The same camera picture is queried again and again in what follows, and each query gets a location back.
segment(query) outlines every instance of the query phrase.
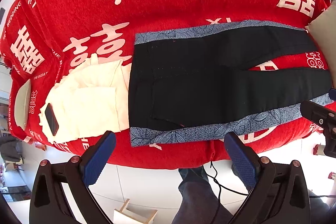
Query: black phone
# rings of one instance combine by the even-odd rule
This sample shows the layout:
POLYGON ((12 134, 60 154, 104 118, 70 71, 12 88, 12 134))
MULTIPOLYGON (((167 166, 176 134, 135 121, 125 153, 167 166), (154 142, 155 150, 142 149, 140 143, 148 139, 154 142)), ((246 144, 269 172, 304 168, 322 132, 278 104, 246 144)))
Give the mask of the black phone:
POLYGON ((56 136, 59 125, 58 125, 53 108, 50 103, 47 105, 47 108, 44 113, 47 118, 47 122, 48 122, 52 135, 56 136))

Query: pant leg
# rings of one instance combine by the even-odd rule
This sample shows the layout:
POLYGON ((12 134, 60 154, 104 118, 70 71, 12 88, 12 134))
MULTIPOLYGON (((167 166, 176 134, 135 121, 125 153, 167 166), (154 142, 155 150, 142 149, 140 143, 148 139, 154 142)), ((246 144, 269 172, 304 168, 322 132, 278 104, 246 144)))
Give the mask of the pant leg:
MULTIPOLYGON (((204 167, 179 169, 183 179, 179 186, 182 204, 172 224, 209 224, 217 207, 218 198, 213 193, 204 167)), ((226 224, 232 214, 220 205, 214 224, 226 224)))
MULTIPOLYGON (((308 190, 309 196, 315 196, 315 194, 308 190)), ((310 223, 318 224, 321 223, 321 220, 324 219, 330 207, 328 204, 324 203, 320 198, 310 198, 310 223)))

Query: metal screw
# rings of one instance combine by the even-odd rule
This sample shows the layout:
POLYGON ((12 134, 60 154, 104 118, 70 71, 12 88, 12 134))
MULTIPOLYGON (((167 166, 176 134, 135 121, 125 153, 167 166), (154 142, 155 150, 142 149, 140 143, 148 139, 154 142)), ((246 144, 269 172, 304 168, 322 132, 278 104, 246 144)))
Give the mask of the metal screw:
POLYGON ((78 156, 74 156, 74 157, 72 157, 72 158, 71 158, 71 162, 74 163, 74 164, 75 164, 76 162, 79 162, 79 157, 78 157, 78 156))
POLYGON ((264 163, 264 164, 267 164, 267 163, 269 163, 269 158, 261 157, 261 162, 264 163))
POLYGON ((298 160, 294 160, 294 161, 293 161, 293 165, 294 165, 295 167, 299 167, 299 166, 301 165, 301 163, 300 163, 298 160))
POLYGON ((41 161, 40 165, 41 166, 46 166, 48 164, 48 161, 47 160, 43 160, 41 161))

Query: red object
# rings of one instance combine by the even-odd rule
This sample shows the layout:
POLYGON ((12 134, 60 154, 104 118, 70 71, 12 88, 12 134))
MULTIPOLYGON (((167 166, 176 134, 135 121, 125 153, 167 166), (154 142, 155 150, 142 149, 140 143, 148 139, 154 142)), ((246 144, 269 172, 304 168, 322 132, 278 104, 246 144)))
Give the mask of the red object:
POLYGON ((329 176, 328 176, 328 179, 335 179, 335 177, 336 177, 336 173, 334 173, 334 172, 331 172, 330 174, 329 174, 329 176))
POLYGON ((319 149, 319 145, 315 145, 315 147, 313 148, 313 155, 317 155, 317 150, 319 149))
POLYGON ((38 148, 38 149, 41 149, 43 151, 47 150, 47 146, 45 144, 40 143, 40 142, 35 142, 35 147, 38 148))
MULTIPOLYGON (((100 58, 122 58, 131 62, 136 33, 153 32, 224 23, 247 19, 270 20, 295 27, 304 27, 330 5, 330 0, 315 0, 312 17, 300 12, 305 1, 299 0, 297 10, 277 6, 280 0, 16 0, 5 22, 0 51, 7 66, 13 67, 10 95, 9 128, 20 139, 26 136, 47 145, 39 126, 40 108, 49 90, 94 52, 100 58), (24 67, 15 56, 22 44, 18 37, 31 40, 36 56, 24 67), (31 102, 26 130, 15 124, 13 106, 17 91, 31 79, 31 102)), ((321 52, 284 56, 265 66, 253 69, 316 67, 327 69, 321 52)), ((328 106, 336 109, 336 104, 328 106)), ((306 119, 246 135, 243 141, 257 153, 280 147, 317 130, 306 119)), ((151 169, 198 167, 211 160, 228 159, 223 142, 201 141, 182 144, 136 147, 130 145, 129 131, 117 133, 117 146, 109 163, 151 169)), ((54 147, 77 155, 98 141, 84 138, 54 147)))

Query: blue floral fabric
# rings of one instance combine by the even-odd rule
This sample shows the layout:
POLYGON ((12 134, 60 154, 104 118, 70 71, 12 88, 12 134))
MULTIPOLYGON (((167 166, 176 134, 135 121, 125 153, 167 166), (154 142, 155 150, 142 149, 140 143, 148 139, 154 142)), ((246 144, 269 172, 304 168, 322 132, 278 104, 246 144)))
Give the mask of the blue floral fabric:
POLYGON ((137 33, 135 35, 135 44, 142 44, 150 41, 164 40, 164 39, 204 37, 206 35, 211 35, 226 30, 237 29, 242 27, 256 27, 256 26, 274 26, 301 31, 305 30, 272 21, 244 20, 241 22, 219 23, 219 24, 211 24, 211 25, 204 25, 199 27, 190 27, 176 30, 137 33))
MULTIPOLYGON (((333 102, 328 94, 314 98, 311 101, 323 106, 333 102)), ((143 146, 154 143, 165 144, 218 140, 223 139, 225 134, 231 131, 235 132, 237 135, 245 135, 286 122, 291 122, 300 117, 302 117, 300 113, 300 104, 296 104, 258 114, 252 114, 238 121, 225 124, 209 124, 170 131, 131 127, 131 144, 132 146, 143 146)))

